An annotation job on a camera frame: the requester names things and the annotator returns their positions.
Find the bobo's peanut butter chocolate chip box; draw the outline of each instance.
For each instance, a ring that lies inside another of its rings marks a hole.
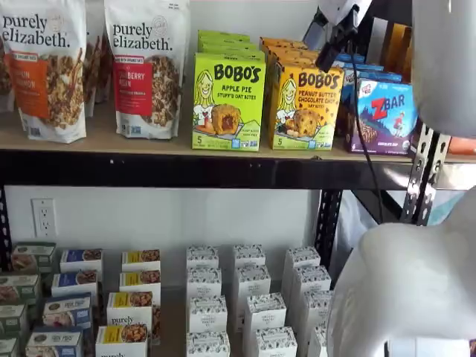
[[[194,149],[257,151],[266,65],[246,55],[195,55]]]
[[[343,71],[278,62],[269,115],[273,149],[331,150],[341,98]]]

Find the orange label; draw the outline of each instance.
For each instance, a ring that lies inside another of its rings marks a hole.
[[[28,52],[13,52],[5,58],[18,107],[27,115],[48,118],[47,62]]]

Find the purely elizabeth granola bag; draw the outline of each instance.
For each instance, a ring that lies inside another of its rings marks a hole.
[[[179,127],[188,0],[105,0],[117,133],[170,139]]]
[[[0,26],[28,137],[84,138],[84,0],[0,0]]]

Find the purely elizabeth small box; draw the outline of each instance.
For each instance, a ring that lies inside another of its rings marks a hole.
[[[188,332],[226,331],[227,315],[224,296],[192,297],[188,304]]]

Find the small white box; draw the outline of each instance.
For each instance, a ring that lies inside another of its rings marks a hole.
[[[161,252],[158,249],[147,251],[125,251],[122,253],[122,271],[161,270]]]
[[[212,298],[222,294],[222,272],[217,268],[190,268],[187,270],[187,300]]]
[[[327,316],[331,300],[332,292],[305,292],[303,294],[296,329],[297,354],[299,357],[306,357],[307,355],[312,330],[316,326],[327,328]]]
[[[192,245],[187,248],[187,269],[218,268],[218,249],[209,245]]]
[[[61,254],[59,269],[62,273],[95,270],[98,281],[103,281],[102,249],[67,249]]]
[[[152,304],[161,305],[160,270],[120,273],[120,292],[152,292]]]
[[[298,307],[304,292],[330,290],[331,278],[323,266],[295,268],[292,283],[291,305],[288,319],[293,329],[298,327]]]
[[[309,342],[309,357],[327,357],[326,330],[321,327],[312,329]]]
[[[96,339],[96,357],[147,357],[147,345],[145,325],[101,326]]]
[[[227,314],[224,296],[192,297],[188,303],[189,332],[226,331]]]
[[[98,306],[96,271],[55,274],[51,285],[51,296],[61,297],[89,292],[93,306]]]
[[[251,336],[257,329],[284,327],[286,305],[279,292],[246,298],[243,326],[243,355],[248,357]]]
[[[187,334],[187,357],[229,356],[230,341],[226,332],[191,332]]]
[[[233,246],[233,266],[231,271],[244,266],[264,266],[266,264],[266,255],[261,244],[234,245]]]
[[[251,345],[251,357],[295,357],[298,343],[291,327],[258,329]]]
[[[152,292],[112,292],[107,303],[108,325],[143,324],[152,334]]]
[[[245,322],[246,298],[269,294],[271,276],[266,266],[237,268],[232,283],[231,306],[235,332],[241,332]]]
[[[283,280],[281,282],[281,294],[286,306],[291,303],[292,275],[294,268],[303,266],[319,266],[321,257],[314,247],[301,247],[288,249],[284,259]]]

